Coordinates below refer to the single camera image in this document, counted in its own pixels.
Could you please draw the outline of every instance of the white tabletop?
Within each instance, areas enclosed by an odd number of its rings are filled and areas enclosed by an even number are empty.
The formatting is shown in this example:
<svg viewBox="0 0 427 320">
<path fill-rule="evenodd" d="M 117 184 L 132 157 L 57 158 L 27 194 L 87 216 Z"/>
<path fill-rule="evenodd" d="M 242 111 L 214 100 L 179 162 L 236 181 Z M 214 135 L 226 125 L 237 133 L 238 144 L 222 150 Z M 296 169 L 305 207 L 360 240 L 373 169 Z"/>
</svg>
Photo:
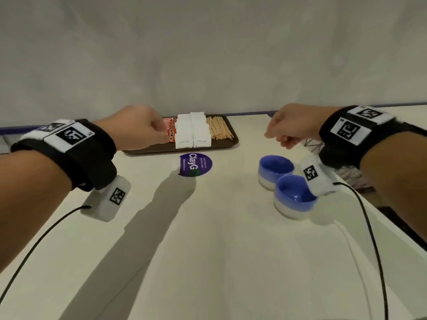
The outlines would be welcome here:
<svg viewBox="0 0 427 320">
<path fill-rule="evenodd" d="M 381 319 L 376 260 L 353 194 L 320 198 L 309 220 L 281 216 L 257 181 L 259 158 L 297 164 L 309 151 L 265 139 L 268 116 L 229 119 L 240 144 L 204 152 L 213 167 L 200 177 L 177 175 L 179 154 L 118 153 L 132 189 L 116 218 L 76 213 L 57 226 L 15 280 L 0 319 Z M 0 275 L 0 289 L 47 227 L 86 197 L 76 190 L 64 200 Z M 391 315 L 427 312 L 416 306 L 427 297 L 425 252 L 365 204 Z"/>
</svg>

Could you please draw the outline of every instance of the plastic container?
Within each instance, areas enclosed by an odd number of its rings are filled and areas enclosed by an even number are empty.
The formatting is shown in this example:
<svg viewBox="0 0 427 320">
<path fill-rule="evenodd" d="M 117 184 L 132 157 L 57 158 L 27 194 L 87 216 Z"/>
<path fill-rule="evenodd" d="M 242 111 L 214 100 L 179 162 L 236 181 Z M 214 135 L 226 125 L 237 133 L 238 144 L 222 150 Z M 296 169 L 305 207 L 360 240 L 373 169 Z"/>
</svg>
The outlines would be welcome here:
<svg viewBox="0 0 427 320">
<path fill-rule="evenodd" d="M 274 205 L 282 215 L 296 220 L 306 219 L 316 201 L 317 196 L 310 192 L 304 177 L 286 175 L 278 179 Z"/>
<path fill-rule="evenodd" d="M 291 175 L 295 169 L 293 163 L 282 156 L 268 155 L 260 159 L 258 180 L 268 190 L 273 191 L 277 180 L 284 175 Z"/>
</svg>

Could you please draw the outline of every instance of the blue bowl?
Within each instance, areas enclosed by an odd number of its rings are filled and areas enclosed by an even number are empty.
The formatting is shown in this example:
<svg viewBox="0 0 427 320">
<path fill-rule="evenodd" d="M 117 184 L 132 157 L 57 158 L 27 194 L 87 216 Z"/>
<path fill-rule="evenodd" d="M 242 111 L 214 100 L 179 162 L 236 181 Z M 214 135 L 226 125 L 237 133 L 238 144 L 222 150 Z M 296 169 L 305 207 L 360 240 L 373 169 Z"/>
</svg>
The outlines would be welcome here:
<svg viewBox="0 0 427 320">
<path fill-rule="evenodd" d="M 258 174 L 265 180 L 276 183 L 279 177 L 291 175 L 295 166 L 293 163 L 282 156 L 268 155 L 260 159 Z"/>
<path fill-rule="evenodd" d="M 281 204 L 301 212 L 311 210 L 317 201 L 317 196 L 310 192 L 304 177 L 299 175 L 280 177 L 276 183 L 274 195 Z"/>
</svg>

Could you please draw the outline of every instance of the forearm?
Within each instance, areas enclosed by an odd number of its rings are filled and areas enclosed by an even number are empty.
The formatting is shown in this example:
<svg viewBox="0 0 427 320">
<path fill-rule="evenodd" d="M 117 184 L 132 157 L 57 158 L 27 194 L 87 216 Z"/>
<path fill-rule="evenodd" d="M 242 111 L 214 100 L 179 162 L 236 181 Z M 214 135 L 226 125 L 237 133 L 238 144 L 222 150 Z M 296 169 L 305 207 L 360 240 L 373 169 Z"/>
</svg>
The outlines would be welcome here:
<svg viewBox="0 0 427 320">
<path fill-rule="evenodd" d="M 71 190 L 53 161 L 34 150 L 0 157 L 0 272 L 18 255 Z"/>
<path fill-rule="evenodd" d="M 372 147 L 360 168 L 392 209 L 427 240 L 427 137 L 394 134 Z"/>
</svg>

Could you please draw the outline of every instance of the tray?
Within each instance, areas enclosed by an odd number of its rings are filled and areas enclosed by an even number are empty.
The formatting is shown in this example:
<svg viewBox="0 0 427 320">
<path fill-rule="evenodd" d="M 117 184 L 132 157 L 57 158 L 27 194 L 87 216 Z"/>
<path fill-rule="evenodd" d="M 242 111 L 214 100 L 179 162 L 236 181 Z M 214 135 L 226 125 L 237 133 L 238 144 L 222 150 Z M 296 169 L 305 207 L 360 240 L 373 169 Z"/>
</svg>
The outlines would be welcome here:
<svg viewBox="0 0 427 320">
<path fill-rule="evenodd" d="M 124 150 L 123 152 L 127 156 L 141 156 L 141 155 L 147 155 L 147 154 L 163 154 L 163 153 L 178 153 L 182 151 L 201 151 L 201 150 L 213 150 L 213 149 L 225 149 L 225 148 L 231 148 L 239 143 L 239 138 L 236 135 L 232 125 L 228 121 L 226 116 L 222 116 L 219 114 L 209 114 L 206 115 L 206 117 L 222 117 L 224 119 L 224 122 L 226 123 L 227 127 L 232 132 L 234 138 L 233 139 L 220 139 L 220 140 L 213 140 L 212 139 L 212 145 L 211 147 L 197 147 L 197 148 L 180 148 L 175 149 L 175 143 L 174 142 L 168 142 L 166 144 L 157 144 L 152 145 L 150 147 L 144 148 L 144 149 L 138 149 L 138 150 Z"/>
</svg>

